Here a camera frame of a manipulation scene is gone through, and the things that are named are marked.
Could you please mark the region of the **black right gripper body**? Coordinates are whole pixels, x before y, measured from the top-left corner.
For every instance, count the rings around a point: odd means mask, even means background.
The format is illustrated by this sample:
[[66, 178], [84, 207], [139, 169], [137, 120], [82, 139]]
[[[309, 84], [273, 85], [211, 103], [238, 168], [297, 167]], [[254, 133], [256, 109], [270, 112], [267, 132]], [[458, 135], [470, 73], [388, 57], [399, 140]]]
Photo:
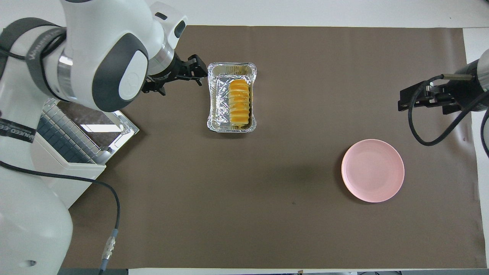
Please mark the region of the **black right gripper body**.
[[454, 74], [459, 75], [471, 75], [471, 80], [454, 80], [449, 79], [448, 74], [444, 74], [444, 80], [448, 80], [447, 83], [435, 86], [440, 93], [434, 96], [434, 106], [442, 107], [443, 102], [455, 100], [463, 107], [463, 111], [469, 109], [469, 105], [472, 101], [482, 95], [483, 89], [478, 80], [477, 74], [478, 61], [472, 61], [463, 68], [457, 70]]

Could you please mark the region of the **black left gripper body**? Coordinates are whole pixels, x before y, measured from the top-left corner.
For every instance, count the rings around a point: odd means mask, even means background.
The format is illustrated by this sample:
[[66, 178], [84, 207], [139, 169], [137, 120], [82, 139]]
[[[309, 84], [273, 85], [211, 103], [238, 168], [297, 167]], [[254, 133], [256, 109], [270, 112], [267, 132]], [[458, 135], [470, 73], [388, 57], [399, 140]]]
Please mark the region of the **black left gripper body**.
[[177, 53], [169, 56], [157, 55], [148, 62], [148, 76], [154, 81], [173, 81], [183, 67]]

